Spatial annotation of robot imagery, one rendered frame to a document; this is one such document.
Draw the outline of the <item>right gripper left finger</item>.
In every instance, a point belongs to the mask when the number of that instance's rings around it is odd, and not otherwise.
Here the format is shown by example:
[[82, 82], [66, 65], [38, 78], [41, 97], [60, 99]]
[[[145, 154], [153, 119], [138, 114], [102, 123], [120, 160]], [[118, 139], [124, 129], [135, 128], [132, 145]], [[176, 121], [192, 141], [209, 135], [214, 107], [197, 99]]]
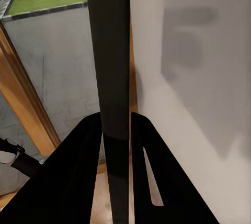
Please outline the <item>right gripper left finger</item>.
[[85, 117], [0, 210], [0, 224], [90, 224], [101, 113]]

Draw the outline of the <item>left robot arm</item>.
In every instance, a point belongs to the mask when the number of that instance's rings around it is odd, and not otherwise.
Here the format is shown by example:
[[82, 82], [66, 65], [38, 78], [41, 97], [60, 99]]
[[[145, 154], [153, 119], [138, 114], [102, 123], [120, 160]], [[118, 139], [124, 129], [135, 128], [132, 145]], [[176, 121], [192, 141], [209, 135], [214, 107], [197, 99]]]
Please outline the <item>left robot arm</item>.
[[[20, 153], [16, 157], [17, 152]], [[16, 159], [11, 167], [14, 167], [21, 173], [28, 177], [31, 177], [42, 166], [42, 164], [50, 157], [51, 154], [41, 158], [40, 161], [33, 157], [30, 157], [25, 153], [25, 149], [19, 146], [13, 139], [7, 138], [3, 140], [0, 138], [0, 163], [8, 164], [12, 163]]]

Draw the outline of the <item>poster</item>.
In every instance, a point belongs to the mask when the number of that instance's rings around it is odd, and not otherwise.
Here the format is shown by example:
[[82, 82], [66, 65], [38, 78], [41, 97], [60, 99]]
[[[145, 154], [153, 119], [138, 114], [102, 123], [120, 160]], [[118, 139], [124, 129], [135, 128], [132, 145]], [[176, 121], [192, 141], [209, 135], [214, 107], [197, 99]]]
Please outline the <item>poster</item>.
[[113, 224], [129, 224], [130, 0], [88, 0]]

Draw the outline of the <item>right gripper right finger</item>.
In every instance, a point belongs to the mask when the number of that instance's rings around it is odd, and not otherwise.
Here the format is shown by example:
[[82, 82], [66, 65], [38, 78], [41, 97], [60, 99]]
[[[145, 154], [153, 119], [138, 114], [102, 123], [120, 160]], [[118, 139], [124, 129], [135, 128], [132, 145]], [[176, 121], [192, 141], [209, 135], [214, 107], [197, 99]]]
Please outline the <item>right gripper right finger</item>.
[[[164, 206], [152, 203], [144, 151]], [[135, 224], [220, 224], [152, 122], [131, 114]]]

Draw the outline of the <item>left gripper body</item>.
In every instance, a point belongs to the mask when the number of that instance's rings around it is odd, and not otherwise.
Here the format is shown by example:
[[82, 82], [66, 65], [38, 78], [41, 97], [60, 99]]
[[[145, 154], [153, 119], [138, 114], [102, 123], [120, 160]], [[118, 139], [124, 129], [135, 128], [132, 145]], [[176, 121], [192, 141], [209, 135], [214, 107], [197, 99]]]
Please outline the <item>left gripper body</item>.
[[27, 164], [21, 170], [21, 173], [25, 174], [28, 177], [31, 177], [35, 174], [35, 172], [42, 166], [38, 160], [31, 157]]

